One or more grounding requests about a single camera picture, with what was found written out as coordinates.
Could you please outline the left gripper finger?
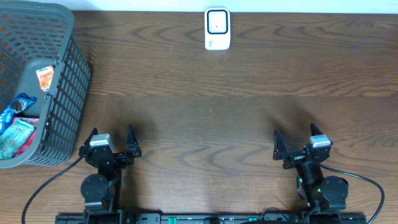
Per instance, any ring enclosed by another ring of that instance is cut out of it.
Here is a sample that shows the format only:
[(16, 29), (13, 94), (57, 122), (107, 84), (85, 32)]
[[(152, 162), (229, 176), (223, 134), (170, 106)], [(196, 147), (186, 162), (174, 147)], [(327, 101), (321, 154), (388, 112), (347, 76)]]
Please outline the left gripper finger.
[(86, 139), (86, 141), (81, 145), (81, 149), (86, 149), (90, 147), (90, 141), (93, 138), (93, 136), (98, 134), (98, 129), (97, 128), (93, 128), (93, 130), (91, 131), (90, 135), (88, 136), (88, 138)]
[(141, 157), (142, 149), (134, 135), (133, 125), (130, 124), (127, 131), (126, 147), (133, 157)]

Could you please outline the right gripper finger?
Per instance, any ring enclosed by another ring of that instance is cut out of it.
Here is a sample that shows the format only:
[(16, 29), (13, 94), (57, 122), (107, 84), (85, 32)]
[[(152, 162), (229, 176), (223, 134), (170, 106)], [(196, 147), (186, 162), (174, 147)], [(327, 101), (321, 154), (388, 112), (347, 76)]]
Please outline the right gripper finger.
[(310, 124), (310, 131), (311, 131), (311, 136), (323, 135), (323, 132), (320, 131), (320, 129), (316, 126), (315, 123)]
[(287, 148), (284, 144), (284, 140), (280, 134), (280, 132), (275, 129), (274, 130), (274, 153), (273, 160), (279, 161), (285, 159), (287, 155)]

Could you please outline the orange Kleenex tissue pack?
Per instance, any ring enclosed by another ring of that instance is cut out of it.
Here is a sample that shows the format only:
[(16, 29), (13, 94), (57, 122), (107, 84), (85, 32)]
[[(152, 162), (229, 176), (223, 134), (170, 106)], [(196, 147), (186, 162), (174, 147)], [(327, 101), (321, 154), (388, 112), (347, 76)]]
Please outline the orange Kleenex tissue pack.
[(49, 65), (37, 70), (36, 75), (39, 81), (40, 89), (44, 92), (49, 91), (54, 76), (53, 66)]

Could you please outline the blue Oreo cookie pack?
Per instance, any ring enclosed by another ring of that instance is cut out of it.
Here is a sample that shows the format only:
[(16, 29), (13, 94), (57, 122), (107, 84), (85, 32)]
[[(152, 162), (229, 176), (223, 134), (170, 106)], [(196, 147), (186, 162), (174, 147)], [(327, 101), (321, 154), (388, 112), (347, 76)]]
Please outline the blue Oreo cookie pack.
[(14, 98), (1, 112), (1, 134), (12, 124), (15, 115), (31, 107), (36, 101), (36, 97), (29, 97), (25, 93), (20, 93)]

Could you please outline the green wet wipes pack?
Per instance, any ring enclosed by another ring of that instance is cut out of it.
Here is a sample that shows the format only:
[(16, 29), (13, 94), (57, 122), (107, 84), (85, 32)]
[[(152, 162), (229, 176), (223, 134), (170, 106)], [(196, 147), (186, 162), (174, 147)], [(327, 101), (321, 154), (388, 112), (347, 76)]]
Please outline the green wet wipes pack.
[(33, 131), (33, 125), (29, 123), (21, 120), (13, 122), (1, 135), (1, 160), (12, 159)]

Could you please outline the pink purple liner pack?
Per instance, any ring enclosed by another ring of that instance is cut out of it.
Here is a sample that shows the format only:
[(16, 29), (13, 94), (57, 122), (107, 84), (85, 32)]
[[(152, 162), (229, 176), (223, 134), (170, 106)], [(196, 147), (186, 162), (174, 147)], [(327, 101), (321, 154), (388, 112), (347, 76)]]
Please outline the pink purple liner pack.
[(14, 155), (12, 157), (18, 157), (20, 156), (22, 153), (24, 153), (29, 147), (30, 145), (33, 143), (35, 135), (36, 135), (36, 129), (39, 123), (39, 118), (21, 118), (21, 117), (15, 117), (13, 122), (15, 123), (17, 120), (21, 120), (24, 121), (26, 123), (29, 123), (31, 125), (33, 125), (34, 127), (34, 131), (31, 133), (31, 135), (29, 136), (29, 138), (25, 141), (25, 143), (18, 149), (18, 151), (16, 153), (14, 153)]

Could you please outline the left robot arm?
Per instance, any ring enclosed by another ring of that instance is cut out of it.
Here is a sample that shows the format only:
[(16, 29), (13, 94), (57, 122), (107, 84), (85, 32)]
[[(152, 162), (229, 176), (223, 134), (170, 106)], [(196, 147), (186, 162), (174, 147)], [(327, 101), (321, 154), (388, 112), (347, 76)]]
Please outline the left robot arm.
[(109, 134), (100, 134), (95, 128), (79, 149), (79, 156), (98, 171), (81, 184), (85, 199), (84, 223), (134, 223), (134, 215), (119, 206), (122, 172), (134, 159), (142, 156), (141, 147), (134, 135), (133, 125), (127, 131), (124, 152), (114, 152)]

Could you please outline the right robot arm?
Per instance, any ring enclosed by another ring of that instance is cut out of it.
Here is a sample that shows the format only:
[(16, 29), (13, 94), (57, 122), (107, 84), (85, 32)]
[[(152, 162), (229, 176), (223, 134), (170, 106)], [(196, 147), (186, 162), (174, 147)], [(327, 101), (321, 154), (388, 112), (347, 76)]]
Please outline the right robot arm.
[(321, 162), (330, 156), (333, 142), (315, 124), (301, 151), (289, 152), (278, 130), (274, 131), (273, 160), (283, 161), (284, 169), (296, 169), (308, 206), (319, 212), (338, 212), (346, 208), (348, 182), (334, 175), (325, 177)]

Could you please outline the white barcode scanner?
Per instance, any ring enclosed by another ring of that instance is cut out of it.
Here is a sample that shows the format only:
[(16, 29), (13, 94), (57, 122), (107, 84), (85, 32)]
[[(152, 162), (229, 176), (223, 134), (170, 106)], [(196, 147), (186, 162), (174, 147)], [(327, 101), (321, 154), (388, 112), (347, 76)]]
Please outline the white barcode scanner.
[(205, 48), (227, 50), (231, 43), (231, 15), (227, 8), (211, 7), (204, 13)]

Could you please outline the grey plastic mesh basket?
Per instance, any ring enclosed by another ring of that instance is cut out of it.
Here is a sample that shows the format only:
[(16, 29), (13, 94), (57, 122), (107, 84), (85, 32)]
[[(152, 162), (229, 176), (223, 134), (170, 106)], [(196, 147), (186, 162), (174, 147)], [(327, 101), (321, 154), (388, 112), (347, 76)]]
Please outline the grey plastic mesh basket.
[[(30, 147), (2, 160), (1, 168), (58, 166), (72, 156), (91, 81), (74, 25), (74, 15), (60, 4), (1, 1), (1, 109), (25, 93), (37, 101), (20, 116), (39, 118)], [(49, 65), (54, 76), (44, 92), (36, 71)]]

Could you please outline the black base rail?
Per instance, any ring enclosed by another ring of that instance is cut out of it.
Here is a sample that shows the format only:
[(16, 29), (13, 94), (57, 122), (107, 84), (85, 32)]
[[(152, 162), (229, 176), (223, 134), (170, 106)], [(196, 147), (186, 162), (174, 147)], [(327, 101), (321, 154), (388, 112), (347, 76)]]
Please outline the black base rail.
[(136, 215), (119, 214), (57, 215), (56, 224), (67, 223), (129, 223), (129, 224), (235, 224), (235, 223), (366, 223), (366, 217), (360, 214), (313, 214), (308, 220), (300, 215), (283, 214), (270, 211), (263, 215), (176, 215), (159, 213), (138, 213)]

